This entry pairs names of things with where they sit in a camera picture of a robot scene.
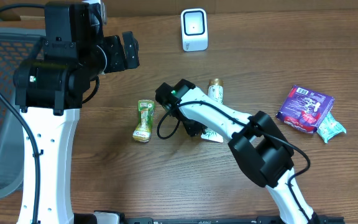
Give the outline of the green yellow snack pouch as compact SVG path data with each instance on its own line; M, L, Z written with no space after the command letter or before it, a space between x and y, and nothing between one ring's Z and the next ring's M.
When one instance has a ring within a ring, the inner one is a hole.
M138 124L132 137L139 142L149 142L152 133L155 103L153 100L139 100L137 108Z

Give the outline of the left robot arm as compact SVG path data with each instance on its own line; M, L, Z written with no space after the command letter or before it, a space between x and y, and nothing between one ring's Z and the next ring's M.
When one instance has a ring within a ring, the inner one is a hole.
M100 74L139 66L132 32L106 37L102 1L44 6L44 57L15 71L15 103L24 133L24 185L19 223L122 223L117 212L74 213L70 174L73 139L83 94Z

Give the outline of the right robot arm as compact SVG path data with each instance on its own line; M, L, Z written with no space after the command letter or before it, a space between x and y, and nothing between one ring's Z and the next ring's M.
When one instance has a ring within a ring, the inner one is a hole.
M225 140L242 173L266 188L284 223L319 223L316 212L306 203L295 178L307 171L295 171L295 152L273 119L263 111L242 113L218 103L199 87L182 79L175 86L162 83L156 101L182 124L191 137L212 129Z

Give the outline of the purple pad package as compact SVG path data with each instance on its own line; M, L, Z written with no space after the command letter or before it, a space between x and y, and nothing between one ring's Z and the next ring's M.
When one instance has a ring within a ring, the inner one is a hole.
M334 97L293 85L276 118L308 134L317 132L334 105Z

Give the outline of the mint green snack packet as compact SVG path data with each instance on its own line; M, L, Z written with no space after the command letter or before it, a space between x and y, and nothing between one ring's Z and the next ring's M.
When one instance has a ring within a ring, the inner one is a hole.
M336 135L341 133L346 134L347 131L341 123L334 119L334 116L331 114L331 112L329 112L321 122L317 133L322 138L324 143L327 144L328 141Z

